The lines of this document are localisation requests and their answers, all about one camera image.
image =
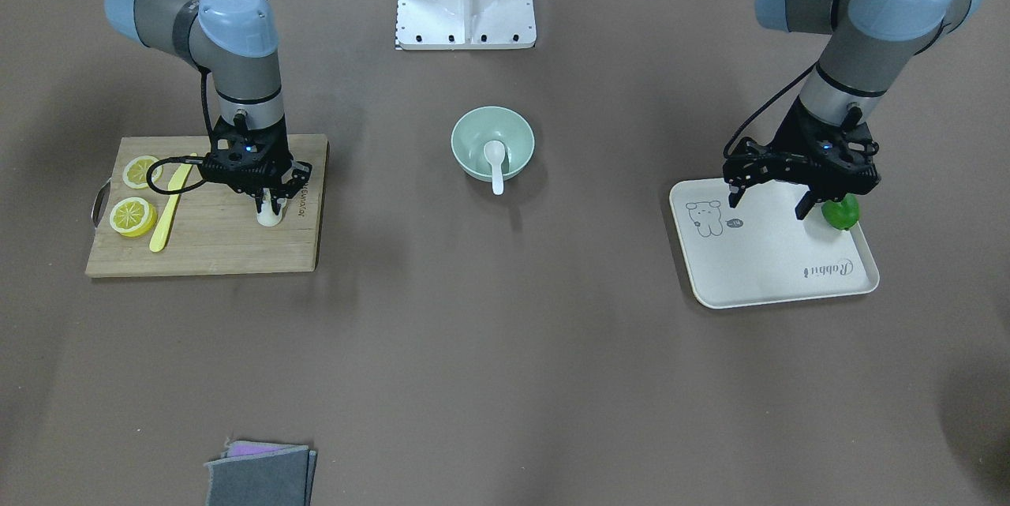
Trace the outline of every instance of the yellow handle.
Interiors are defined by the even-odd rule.
[[[195,158],[196,154],[190,154],[190,157]],[[176,174],[169,180],[168,190],[179,190],[186,186],[186,178],[192,168],[192,165],[180,165],[176,169]],[[149,247],[152,251],[165,249],[165,244],[169,240],[169,230],[172,229],[172,218],[176,215],[176,206],[179,204],[179,197],[180,194],[172,194],[169,197],[169,204],[166,204],[165,211],[162,212],[162,216],[158,219],[158,225],[155,226],[155,234],[150,236]]]

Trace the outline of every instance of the tray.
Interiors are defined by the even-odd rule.
[[[673,187],[670,207],[701,304],[729,309],[877,289],[880,272],[862,226],[832,228],[819,205],[799,221],[794,207],[805,192],[804,186],[765,183],[729,208],[722,179]]]
[[[163,212],[168,197],[152,189],[133,190],[122,169],[139,155],[156,158],[205,154],[206,136],[126,136],[119,145],[106,211],[95,229],[85,275],[88,277],[212,276],[224,273],[289,273],[315,269],[319,246],[322,190],[329,149],[325,135],[289,135],[296,161],[309,162],[308,185],[288,201],[284,219],[273,228],[256,221],[256,203],[223,185],[204,185],[182,194],[172,233],[162,251],[152,254],[154,232],[124,238],[108,222],[108,208],[126,197],[141,197]],[[166,165],[158,185],[166,187],[178,165]],[[193,169],[188,185],[197,182]]]

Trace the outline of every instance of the cartoon drawing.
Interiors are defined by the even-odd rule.
[[[687,204],[687,208],[691,221],[703,238],[722,235],[722,212],[719,211],[719,201],[692,201]]]

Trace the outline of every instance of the lemon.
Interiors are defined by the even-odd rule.
[[[126,164],[126,168],[123,169],[123,183],[129,186],[130,189],[146,189],[147,187],[147,169],[150,165],[155,165],[158,158],[153,158],[150,155],[141,155],[141,157],[136,158],[133,161]],[[155,172],[152,172],[150,179],[157,180],[162,178],[162,168],[156,168]]]
[[[144,235],[155,227],[158,211],[141,197],[129,197],[116,203],[109,212],[109,225],[127,238]]]

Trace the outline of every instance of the mint green bowl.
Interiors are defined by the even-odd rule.
[[[460,117],[452,128],[452,154],[467,175],[491,182],[491,165],[484,159],[484,145],[494,139],[505,143],[502,179],[518,175],[533,157],[533,129],[522,115],[505,107],[478,107]]]

